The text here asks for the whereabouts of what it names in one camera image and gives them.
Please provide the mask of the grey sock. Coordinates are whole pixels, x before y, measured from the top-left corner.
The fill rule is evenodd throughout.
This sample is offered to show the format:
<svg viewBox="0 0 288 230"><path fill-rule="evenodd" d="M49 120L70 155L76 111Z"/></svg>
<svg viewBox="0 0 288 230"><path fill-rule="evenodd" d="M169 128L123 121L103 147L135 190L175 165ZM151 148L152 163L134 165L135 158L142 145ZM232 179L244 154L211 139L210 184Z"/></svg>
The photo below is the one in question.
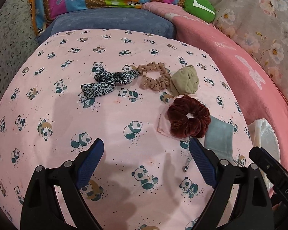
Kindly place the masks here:
<svg viewBox="0 0 288 230"><path fill-rule="evenodd" d="M233 160L233 125L210 116L211 122L205 134L204 147L213 151L219 159Z"/></svg>

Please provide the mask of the dark red velvet scrunchie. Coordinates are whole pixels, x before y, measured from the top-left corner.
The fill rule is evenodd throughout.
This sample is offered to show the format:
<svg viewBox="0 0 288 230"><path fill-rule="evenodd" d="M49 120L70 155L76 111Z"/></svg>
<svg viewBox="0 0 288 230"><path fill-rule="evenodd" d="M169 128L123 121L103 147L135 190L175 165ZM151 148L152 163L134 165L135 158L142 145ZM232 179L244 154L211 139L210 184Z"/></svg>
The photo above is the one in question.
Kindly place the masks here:
<svg viewBox="0 0 288 230"><path fill-rule="evenodd" d="M209 109L187 95L173 101L167 110L167 118L170 133L177 138L202 138L211 123Z"/></svg>

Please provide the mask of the thin pink mask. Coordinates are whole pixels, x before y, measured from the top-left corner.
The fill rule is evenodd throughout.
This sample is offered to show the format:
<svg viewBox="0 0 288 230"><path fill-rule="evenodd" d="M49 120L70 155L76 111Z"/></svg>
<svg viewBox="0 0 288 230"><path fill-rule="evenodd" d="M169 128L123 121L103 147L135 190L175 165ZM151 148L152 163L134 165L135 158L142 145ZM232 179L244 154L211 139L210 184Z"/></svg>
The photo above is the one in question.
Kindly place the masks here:
<svg viewBox="0 0 288 230"><path fill-rule="evenodd" d="M167 110L168 108L170 107L170 105L172 105L173 101L175 100L173 99L167 106L166 108L164 109L164 111L162 112L162 115L160 116L160 120L159 120L159 123L158 123L158 132L165 135L165 136L169 136L169 137L172 137L172 138L177 138L175 136L173 136L171 133L170 133L170 122L167 118Z"/></svg>

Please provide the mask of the beige stocking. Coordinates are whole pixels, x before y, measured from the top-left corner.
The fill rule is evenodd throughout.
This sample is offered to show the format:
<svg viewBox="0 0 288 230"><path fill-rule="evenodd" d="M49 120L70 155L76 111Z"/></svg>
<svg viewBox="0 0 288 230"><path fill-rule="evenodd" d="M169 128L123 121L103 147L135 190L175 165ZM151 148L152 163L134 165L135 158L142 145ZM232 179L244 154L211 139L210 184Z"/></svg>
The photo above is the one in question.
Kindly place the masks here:
<svg viewBox="0 0 288 230"><path fill-rule="evenodd" d="M198 90L199 78L193 65L179 69L170 79L170 92L174 97L195 94Z"/></svg>

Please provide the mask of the beige scrunchie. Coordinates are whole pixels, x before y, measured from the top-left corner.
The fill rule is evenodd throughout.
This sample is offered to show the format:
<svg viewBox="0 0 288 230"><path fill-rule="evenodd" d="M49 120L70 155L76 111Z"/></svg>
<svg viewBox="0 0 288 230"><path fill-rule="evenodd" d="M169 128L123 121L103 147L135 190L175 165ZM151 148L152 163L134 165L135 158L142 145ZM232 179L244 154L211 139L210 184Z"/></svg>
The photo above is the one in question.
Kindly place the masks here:
<svg viewBox="0 0 288 230"><path fill-rule="evenodd" d="M146 65L140 65L138 72L141 75L141 89L160 91L170 86L171 74L163 62L153 61Z"/></svg>

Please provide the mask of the white lined trash bin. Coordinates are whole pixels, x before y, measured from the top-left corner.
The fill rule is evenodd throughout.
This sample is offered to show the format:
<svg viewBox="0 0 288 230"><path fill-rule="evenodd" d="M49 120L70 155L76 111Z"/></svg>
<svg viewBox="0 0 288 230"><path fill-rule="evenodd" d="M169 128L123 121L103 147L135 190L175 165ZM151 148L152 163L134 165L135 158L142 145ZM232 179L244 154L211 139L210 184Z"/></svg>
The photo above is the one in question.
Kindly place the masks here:
<svg viewBox="0 0 288 230"><path fill-rule="evenodd" d="M248 125L248 130L253 147L262 147L273 156L275 160L278 162L281 161L277 136L266 119L256 119Z"/></svg>

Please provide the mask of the small metal nail clipper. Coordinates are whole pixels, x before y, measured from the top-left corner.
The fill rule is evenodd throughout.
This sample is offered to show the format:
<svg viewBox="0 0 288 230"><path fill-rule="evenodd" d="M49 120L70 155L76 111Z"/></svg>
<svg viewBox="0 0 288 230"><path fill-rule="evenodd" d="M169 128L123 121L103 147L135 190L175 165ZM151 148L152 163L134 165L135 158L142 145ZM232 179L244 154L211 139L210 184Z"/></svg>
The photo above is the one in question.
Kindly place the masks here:
<svg viewBox="0 0 288 230"><path fill-rule="evenodd" d="M190 165L190 162L192 161L192 156L189 155L185 161L185 164L183 166L183 172L187 172L188 171L188 168L189 168L189 165Z"/></svg>

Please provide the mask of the pink blanket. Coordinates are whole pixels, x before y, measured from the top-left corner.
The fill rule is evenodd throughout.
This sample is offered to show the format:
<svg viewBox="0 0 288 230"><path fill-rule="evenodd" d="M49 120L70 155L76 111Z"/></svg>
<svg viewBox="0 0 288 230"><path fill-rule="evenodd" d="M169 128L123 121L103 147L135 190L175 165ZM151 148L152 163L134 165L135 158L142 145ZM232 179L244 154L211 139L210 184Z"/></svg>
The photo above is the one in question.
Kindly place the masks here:
<svg viewBox="0 0 288 230"><path fill-rule="evenodd" d="M210 55L232 89L247 123L265 118L278 139L281 164L288 170L288 103L261 66L233 40L177 5L142 6L174 24L176 38Z"/></svg>

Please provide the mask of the pink panda print sheet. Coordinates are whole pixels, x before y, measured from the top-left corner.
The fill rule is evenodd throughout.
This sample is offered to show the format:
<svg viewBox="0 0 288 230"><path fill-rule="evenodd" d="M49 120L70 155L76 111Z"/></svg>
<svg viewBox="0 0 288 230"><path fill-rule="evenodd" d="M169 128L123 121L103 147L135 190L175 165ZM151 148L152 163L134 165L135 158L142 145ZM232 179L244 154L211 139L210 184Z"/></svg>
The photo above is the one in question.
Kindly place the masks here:
<svg viewBox="0 0 288 230"><path fill-rule="evenodd" d="M88 99L82 84L99 69L126 71L162 62L174 74L197 71L195 98L233 131L233 162L249 164L252 146L240 106L205 51L158 35L122 30L62 32L24 63L0 102L0 206L20 227L23 198L36 166L73 160L94 140L104 154L83 198L104 229L190 229L211 193L188 140L161 133L169 91L141 89L140 79Z"/></svg>

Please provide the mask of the floral grey quilt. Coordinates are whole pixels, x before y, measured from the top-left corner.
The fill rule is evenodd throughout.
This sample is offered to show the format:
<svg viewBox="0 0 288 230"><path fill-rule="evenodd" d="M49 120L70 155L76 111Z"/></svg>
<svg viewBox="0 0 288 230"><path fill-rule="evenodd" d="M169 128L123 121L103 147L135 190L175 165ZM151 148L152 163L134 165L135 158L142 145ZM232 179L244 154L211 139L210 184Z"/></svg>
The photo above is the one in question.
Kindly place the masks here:
<svg viewBox="0 0 288 230"><path fill-rule="evenodd" d="M288 0L209 0L213 21L266 71L288 102Z"/></svg>

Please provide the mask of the green swoosh cushion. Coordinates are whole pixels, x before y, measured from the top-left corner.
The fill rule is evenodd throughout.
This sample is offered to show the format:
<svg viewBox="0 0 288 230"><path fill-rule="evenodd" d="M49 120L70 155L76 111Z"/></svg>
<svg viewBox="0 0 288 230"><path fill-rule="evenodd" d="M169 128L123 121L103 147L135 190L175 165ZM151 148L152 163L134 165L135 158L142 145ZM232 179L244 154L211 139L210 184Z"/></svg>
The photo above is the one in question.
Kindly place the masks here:
<svg viewBox="0 0 288 230"><path fill-rule="evenodd" d="M216 16L215 9L208 0L185 0L184 9L208 23L212 22Z"/></svg>

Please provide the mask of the blue grey cushion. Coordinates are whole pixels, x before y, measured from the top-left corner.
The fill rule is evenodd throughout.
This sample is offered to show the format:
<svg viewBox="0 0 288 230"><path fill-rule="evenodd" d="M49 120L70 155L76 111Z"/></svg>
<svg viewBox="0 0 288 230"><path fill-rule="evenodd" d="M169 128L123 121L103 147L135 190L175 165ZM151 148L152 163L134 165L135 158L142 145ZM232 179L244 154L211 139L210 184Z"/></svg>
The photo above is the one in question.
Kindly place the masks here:
<svg viewBox="0 0 288 230"><path fill-rule="evenodd" d="M59 15L38 37L38 44L59 32L86 29L120 29L176 38L176 27L169 20L145 9L96 8Z"/></svg>

